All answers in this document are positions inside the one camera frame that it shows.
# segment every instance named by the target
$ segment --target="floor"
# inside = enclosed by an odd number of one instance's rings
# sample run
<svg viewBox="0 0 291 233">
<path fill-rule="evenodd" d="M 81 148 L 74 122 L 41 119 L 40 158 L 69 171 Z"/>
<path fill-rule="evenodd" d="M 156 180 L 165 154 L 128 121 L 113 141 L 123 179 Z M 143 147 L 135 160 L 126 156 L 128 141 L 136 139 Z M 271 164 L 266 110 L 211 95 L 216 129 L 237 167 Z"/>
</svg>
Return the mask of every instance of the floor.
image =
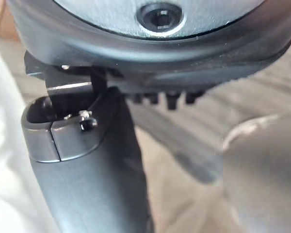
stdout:
<svg viewBox="0 0 291 233">
<path fill-rule="evenodd" d="M 26 102 L 45 95 L 42 81 L 24 75 L 20 44 L 0 40 L 0 52 Z M 266 70 L 223 84 L 194 106 L 182 98 L 170 112 L 163 97 L 155 107 L 129 105 L 143 129 L 137 135 L 158 233 L 238 232 L 224 190 L 212 183 L 217 175 L 212 162 L 239 123 L 291 111 L 291 48 Z"/>
</svg>

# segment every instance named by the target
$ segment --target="gray plastic part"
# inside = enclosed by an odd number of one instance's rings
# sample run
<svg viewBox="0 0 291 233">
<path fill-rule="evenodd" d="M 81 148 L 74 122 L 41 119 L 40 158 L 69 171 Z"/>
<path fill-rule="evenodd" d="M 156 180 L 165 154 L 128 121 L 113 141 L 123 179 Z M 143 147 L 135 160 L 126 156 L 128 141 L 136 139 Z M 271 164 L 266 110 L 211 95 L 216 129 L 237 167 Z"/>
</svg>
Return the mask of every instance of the gray plastic part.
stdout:
<svg viewBox="0 0 291 233">
<path fill-rule="evenodd" d="M 113 117 L 119 108 L 120 99 L 106 96 L 98 99 L 90 108 L 92 117 L 98 126 L 88 132 L 80 129 L 80 117 L 56 121 L 51 127 L 51 132 L 57 151 L 62 161 L 77 158 L 96 149 L 103 139 Z"/>
<path fill-rule="evenodd" d="M 27 120 L 28 110 L 29 107 L 23 114 L 22 127 L 31 159 L 44 163 L 59 162 L 60 158 L 50 132 L 51 123 L 30 123 Z"/>
<path fill-rule="evenodd" d="M 89 132 L 77 129 L 77 117 L 52 125 L 60 157 L 67 161 L 31 158 L 58 228 L 63 233 L 154 233 L 141 151 L 124 98 L 111 88 L 89 110 L 98 121 Z M 31 153 L 31 142 L 39 144 L 33 138 L 27 141 Z"/>
</svg>

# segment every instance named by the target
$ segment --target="round metal disc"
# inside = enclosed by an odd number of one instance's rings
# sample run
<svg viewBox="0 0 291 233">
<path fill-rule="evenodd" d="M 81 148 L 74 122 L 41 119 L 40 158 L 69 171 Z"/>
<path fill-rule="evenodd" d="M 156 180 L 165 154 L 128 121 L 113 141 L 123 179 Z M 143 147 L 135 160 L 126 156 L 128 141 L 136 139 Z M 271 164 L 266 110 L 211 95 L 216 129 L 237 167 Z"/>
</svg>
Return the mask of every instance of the round metal disc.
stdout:
<svg viewBox="0 0 291 233">
<path fill-rule="evenodd" d="M 170 32 L 155 33 L 136 19 L 148 0 L 55 0 L 70 13 L 104 30 L 139 38 L 181 38 L 204 33 L 233 22 L 264 0 L 169 0 L 182 9 L 180 25 Z M 153 3 L 166 2 L 155 0 Z"/>
</svg>

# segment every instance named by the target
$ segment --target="metal plate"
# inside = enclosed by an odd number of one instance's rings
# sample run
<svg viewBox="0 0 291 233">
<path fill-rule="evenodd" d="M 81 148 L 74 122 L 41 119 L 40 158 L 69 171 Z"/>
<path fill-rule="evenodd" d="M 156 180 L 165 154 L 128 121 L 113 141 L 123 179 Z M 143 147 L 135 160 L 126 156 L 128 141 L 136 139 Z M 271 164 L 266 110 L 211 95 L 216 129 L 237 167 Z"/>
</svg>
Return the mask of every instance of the metal plate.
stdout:
<svg viewBox="0 0 291 233">
<path fill-rule="evenodd" d="M 237 20 L 264 0 L 170 0 L 182 8 L 183 23 L 172 33 L 152 33 L 136 20 L 148 0 L 55 0 L 77 17 L 105 30 L 141 38 L 179 38 L 204 33 Z"/>
</svg>

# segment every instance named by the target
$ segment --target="white cloth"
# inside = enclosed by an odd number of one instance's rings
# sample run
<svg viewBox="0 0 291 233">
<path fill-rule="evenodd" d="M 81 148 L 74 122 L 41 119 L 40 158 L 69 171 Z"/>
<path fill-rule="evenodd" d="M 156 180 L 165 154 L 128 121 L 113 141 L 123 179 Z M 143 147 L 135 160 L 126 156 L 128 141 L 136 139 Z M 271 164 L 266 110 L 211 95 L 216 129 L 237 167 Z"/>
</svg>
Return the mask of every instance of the white cloth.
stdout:
<svg viewBox="0 0 291 233">
<path fill-rule="evenodd" d="M 0 233 L 56 233 L 22 135 L 24 107 L 0 56 Z"/>
</svg>

